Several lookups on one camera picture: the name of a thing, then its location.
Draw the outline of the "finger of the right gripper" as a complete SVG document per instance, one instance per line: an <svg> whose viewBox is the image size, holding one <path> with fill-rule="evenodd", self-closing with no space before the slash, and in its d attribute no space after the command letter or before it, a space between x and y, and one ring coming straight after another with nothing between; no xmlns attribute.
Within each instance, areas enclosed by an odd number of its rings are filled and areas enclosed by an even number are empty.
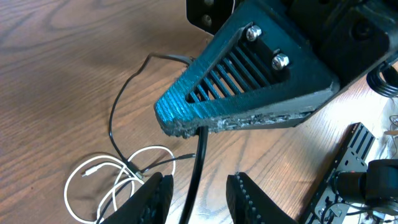
<svg viewBox="0 0 398 224"><path fill-rule="evenodd" d="M298 126L340 89L280 1L244 1L154 105L161 129L189 138Z"/></svg>

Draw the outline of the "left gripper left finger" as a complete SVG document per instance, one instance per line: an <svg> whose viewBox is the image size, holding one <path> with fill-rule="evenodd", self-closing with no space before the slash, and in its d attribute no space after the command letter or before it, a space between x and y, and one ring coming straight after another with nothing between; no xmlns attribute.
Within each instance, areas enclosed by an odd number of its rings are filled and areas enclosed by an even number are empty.
<svg viewBox="0 0 398 224"><path fill-rule="evenodd" d="M164 224L173 192L173 176L156 172L103 224Z"/></svg>

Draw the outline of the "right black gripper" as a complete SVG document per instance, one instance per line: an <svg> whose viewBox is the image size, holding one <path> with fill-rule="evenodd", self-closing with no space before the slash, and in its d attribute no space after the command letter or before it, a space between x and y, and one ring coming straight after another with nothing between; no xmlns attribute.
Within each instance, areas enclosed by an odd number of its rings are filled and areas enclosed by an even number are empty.
<svg viewBox="0 0 398 224"><path fill-rule="evenodd" d="M372 87L396 87L397 1L186 1L189 23L210 34L240 18L245 7L268 12L303 36L342 83L367 73Z"/></svg>

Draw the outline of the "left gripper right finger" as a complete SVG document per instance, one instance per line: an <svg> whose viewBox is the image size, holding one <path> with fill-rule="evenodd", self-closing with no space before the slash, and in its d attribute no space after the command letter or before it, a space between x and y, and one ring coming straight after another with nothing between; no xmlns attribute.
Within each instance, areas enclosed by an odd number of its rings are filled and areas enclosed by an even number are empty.
<svg viewBox="0 0 398 224"><path fill-rule="evenodd" d="M244 172L227 177L226 201L234 224L297 224Z"/></svg>

